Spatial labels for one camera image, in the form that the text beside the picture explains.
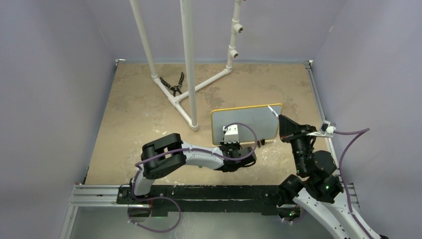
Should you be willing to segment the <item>yellow framed whiteboard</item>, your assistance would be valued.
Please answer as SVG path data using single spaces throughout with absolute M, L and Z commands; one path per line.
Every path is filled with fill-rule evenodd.
M 269 104 L 279 115 L 282 112 L 281 103 Z M 240 124 L 253 129 L 260 141 L 274 139 L 279 134 L 279 121 L 270 112 L 268 105 L 218 109 L 211 112 L 212 143 L 219 145 L 223 141 L 223 127 L 230 123 L 238 125 L 240 142 L 253 142 L 253 133 Z

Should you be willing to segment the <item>white green marker pen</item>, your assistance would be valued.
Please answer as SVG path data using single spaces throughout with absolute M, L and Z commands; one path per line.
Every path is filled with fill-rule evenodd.
M 270 105 L 268 105 L 267 107 L 269 108 L 270 112 L 274 115 L 275 118 L 279 117 L 279 114 Z

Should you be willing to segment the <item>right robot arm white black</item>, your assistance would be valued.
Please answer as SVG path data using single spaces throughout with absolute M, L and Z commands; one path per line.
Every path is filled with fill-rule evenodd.
M 281 205 L 293 202 L 315 218 L 335 239 L 383 239 L 360 216 L 351 203 L 349 190 L 328 151 L 314 151 L 318 137 L 340 134 L 334 123 L 324 120 L 320 128 L 299 124 L 278 115 L 279 137 L 291 145 L 296 174 L 279 186 Z

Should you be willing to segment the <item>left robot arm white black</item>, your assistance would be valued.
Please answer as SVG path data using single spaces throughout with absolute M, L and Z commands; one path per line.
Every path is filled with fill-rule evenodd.
M 141 161 L 131 181 L 129 197 L 141 204 L 148 199 L 155 180 L 164 178 L 182 166 L 200 166 L 215 171 L 235 172 L 256 163 L 254 147 L 240 144 L 202 147 L 181 139 L 172 133 L 149 142 L 142 147 Z

